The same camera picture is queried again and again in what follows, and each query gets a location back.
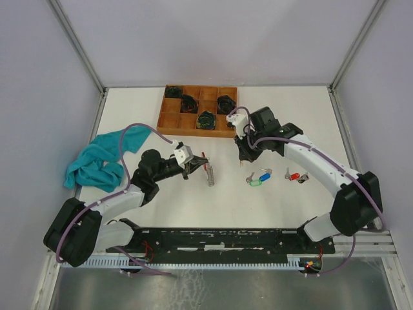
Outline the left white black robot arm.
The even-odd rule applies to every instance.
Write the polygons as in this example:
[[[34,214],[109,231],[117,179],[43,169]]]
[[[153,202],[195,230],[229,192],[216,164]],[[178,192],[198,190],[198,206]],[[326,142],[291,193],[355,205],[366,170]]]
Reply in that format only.
[[[58,262],[72,267],[85,263],[96,251],[123,246],[135,252],[143,244],[139,227],[127,219],[110,223],[115,217],[151,202],[159,192],[158,182],[181,175],[187,179],[208,164],[187,146],[174,150],[168,159],[155,149],[143,153],[127,188],[87,206],[77,198],[67,199],[48,228],[44,245],[57,255]]]

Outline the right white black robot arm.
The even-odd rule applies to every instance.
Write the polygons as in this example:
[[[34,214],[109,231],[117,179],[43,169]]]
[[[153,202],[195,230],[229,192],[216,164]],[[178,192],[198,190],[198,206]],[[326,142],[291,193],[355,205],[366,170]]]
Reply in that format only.
[[[383,218],[379,180],[374,173],[361,173],[332,159],[298,126],[281,125],[269,107],[244,114],[235,108],[226,120],[236,132],[239,160],[252,163],[266,150],[276,152],[305,169],[331,193],[331,210],[300,227],[303,232],[296,236],[296,245],[301,251],[310,253],[319,241],[331,236],[353,236],[376,218]]]

